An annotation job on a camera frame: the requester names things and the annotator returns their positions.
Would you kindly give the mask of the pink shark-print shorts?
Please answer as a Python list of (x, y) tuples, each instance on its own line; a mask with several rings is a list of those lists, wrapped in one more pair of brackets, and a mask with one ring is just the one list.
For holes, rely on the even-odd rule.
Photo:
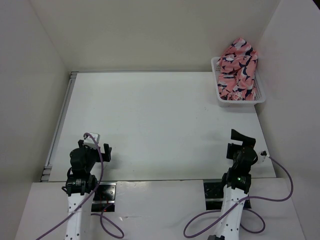
[(226, 101), (253, 101), (258, 53), (243, 38), (237, 38), (217, 61), (219, 97)]

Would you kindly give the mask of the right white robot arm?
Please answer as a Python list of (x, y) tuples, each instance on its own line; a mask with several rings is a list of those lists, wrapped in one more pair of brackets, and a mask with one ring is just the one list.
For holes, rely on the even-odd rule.
[(222, 176), (219, 191), (223, 195), (221, 217), (209, 240), (238, 240), (244, 202), (249, 196), (251, 186), (251, 166), (258, 161), (254, 150), (256, 140), (238, 131), (231, 130), (231, 140), (241, 144), (229, 143), (226, 158), (232, 160), (232, 166)]

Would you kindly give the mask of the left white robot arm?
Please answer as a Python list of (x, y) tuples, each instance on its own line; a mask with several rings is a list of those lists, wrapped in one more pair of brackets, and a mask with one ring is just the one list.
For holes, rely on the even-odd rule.
[(71, 167), (64, 191), (68, 200), (66, 240), (87, 240), (90, 236), (92, 202), (100, 194), (97, 178), (91, 174), (95, 163), (109, 162), (112, 148), (103, 144), (104, 153), (86, 140), (78, 141), (78, 148), (69, 154)]

